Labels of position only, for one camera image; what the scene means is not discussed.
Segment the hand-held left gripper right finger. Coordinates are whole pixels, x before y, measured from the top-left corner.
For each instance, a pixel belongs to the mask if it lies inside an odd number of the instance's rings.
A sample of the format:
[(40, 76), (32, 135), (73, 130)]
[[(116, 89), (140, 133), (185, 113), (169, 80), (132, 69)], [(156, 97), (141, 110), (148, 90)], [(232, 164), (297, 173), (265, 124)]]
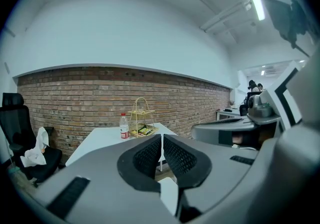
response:
[(163, 137), (163, 155), (177, 178), (178, 187), (199, 187), (212, 170), (210, 158), (172, 135)]

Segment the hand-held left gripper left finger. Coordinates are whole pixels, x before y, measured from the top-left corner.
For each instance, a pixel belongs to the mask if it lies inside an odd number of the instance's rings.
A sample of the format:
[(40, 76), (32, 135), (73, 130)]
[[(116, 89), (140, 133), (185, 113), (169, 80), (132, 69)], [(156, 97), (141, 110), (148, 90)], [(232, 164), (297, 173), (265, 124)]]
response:
[(157, 163), (162, 155), (160, 134), (125, 151), (117, 161), (117, 170), (123, 180), (132, 188), (144, 192), (160, 192), (155, 181)]

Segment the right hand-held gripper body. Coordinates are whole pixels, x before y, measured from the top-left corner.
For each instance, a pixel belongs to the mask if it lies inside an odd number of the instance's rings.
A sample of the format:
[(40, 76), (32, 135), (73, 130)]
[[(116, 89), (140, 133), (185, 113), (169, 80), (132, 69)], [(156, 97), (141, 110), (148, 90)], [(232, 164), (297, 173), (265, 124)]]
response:
[(194, 140), (232, 148), (259, 149), (264, 141), (279, 137), (298, 124), (319, 127), (320, 51), (304, 67), (291, 62), (263, 92), (248, 95), (240, 116), (197, 124)]

